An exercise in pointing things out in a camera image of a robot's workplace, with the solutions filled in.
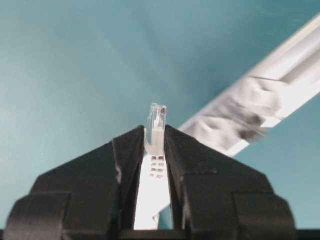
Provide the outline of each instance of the teal surface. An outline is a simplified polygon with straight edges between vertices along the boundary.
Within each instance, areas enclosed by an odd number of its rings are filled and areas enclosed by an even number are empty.
[[[39,174],[145,124],[151,102],[167,105],[167,123],[180,126],[320,11],[317,0],[0,6],[0,228]],[[312,215],[320,215],[319,190],[303,184],[319,182],[319,164],[301,170],[319,158],[319,104],[239,155],[278,172],[270,180],[304,228],[320,227]],[[293,137],[297,130],[304,134]],[[300,182],[289,187],[288,179]]]
[[[171,207],[168,205],[159,213],[158,229],[172,229]]]

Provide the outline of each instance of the clear plastic connector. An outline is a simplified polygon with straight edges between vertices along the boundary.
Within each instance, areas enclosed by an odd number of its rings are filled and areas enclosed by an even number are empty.
[[[152,103],[144,129],[144,149],[151,155],[151,176],[162,178],[164,174],[164,140],[167,107]]]

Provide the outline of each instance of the teal background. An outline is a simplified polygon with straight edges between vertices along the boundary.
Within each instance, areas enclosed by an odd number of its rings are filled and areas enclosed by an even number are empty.
[[[0,228],[36,177],[139,124],[179,127],[320,11],[318,0],[0,1]],[[320,98],[236,158],[320,227]]]

